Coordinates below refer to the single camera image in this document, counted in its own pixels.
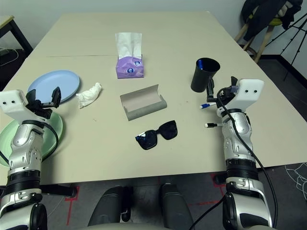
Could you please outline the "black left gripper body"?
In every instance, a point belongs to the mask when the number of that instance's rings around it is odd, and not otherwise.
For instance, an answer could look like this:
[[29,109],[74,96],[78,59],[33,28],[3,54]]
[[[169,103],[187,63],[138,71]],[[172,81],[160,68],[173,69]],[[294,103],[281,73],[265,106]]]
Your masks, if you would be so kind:
[[28,101],[26,108],[37,116],[45,119],[50,119],[52,114],[51,107],[57,107],[57,102],[55,100],[52,100],[49,103],[41,103],[40,100],[36,100],[34,97],[28,95],[26,96],[26,99]]

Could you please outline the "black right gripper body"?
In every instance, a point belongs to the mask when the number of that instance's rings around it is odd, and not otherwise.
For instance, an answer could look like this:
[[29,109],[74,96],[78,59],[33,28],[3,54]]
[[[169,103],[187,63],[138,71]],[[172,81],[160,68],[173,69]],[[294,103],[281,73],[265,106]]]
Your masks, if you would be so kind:
[[232,100],[231,88],[222,88],[220,91],[217,93],[217,97],[214,98],[213,88],[207,87],[207,103],[215,103],[217,108],[222,107],[222,104],[226,106]]

